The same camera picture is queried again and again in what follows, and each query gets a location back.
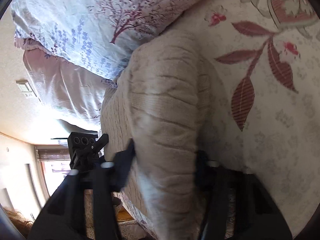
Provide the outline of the beige cable-knit sweater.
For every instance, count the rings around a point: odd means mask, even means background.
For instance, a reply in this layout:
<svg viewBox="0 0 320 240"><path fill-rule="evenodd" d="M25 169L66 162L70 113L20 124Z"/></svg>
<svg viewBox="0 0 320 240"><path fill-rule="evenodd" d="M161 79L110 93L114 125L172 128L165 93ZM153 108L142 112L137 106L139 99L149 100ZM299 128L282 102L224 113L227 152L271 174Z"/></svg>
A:
<svg viewBox="0 0 320 240"><path fill-rule="evenodd" d="M214 133L209 119L224 96L216 70L190 32L170 30L137 48L106 92L101 127L109 134L105 157L135 144L136 162L125 188L140 193L158 239L194 239L199 208L195 158Z"/></svg>

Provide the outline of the window with blind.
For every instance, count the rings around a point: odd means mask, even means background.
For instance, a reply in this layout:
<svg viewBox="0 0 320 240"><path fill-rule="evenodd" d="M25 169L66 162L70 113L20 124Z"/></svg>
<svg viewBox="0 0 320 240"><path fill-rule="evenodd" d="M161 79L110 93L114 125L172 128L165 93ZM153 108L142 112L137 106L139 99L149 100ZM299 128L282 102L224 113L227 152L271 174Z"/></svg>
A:
<svg viewBox="0 0 320 240"><path fill-rule="evenodd" d="M51 196L71 170L69 150L59 145L36 145L35 154L44 192Z"/></svg>

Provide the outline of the pale pink pillow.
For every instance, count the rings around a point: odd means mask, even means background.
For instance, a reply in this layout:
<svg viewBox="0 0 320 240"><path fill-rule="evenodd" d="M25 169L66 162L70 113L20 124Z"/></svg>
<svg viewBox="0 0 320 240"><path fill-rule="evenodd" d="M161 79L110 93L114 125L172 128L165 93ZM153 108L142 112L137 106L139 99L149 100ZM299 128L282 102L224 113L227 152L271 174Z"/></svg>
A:
<svg viewBox="0 0 320 240"><path fill-rule="evenodd" d="M100 111L106 90L117 85L85 68L51 54L31 38L14 38L23 49L23 63L40 101L56 119L87 130L100 128Z"/></svg>

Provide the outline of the floral lavender print pillow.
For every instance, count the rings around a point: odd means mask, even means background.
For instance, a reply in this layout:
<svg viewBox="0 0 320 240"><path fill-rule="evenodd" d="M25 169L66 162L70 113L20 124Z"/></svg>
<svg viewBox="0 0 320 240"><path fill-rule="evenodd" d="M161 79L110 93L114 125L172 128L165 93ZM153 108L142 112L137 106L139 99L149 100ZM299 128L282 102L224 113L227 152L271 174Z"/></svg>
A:
<svg viewBox="0 0 320 240"><path fill-rule="evenodd" d="M39 48L109 80L132 52L200 0L13 0L16 46Z"/></svg>

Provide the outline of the floral cream bedspread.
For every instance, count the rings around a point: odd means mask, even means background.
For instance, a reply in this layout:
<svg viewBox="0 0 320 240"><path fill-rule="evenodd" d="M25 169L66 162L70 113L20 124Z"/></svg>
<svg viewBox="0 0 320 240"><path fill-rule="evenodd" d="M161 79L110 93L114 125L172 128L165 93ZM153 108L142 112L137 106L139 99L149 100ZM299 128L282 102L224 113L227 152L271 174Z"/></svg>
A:
<svg viewBox="0 0 320 240"><path fill-rule="evenodd" d="M234 196L233 238L319 239L319 18L309 1L203 0L170 30L197 38L224 91L197 151L220 170L225 213Z"/></svg>

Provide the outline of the white wall switch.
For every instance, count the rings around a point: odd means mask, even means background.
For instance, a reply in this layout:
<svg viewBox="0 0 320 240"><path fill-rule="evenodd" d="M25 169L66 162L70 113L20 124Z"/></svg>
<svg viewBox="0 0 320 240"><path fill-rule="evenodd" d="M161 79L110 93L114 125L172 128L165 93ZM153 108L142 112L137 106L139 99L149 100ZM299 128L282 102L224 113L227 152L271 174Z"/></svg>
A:
<svg viewBox="0 0 320 240"><path fill-rule="evenodd" d="M16 80L16 85L26 98L37 98L28 80Z"/></svg>

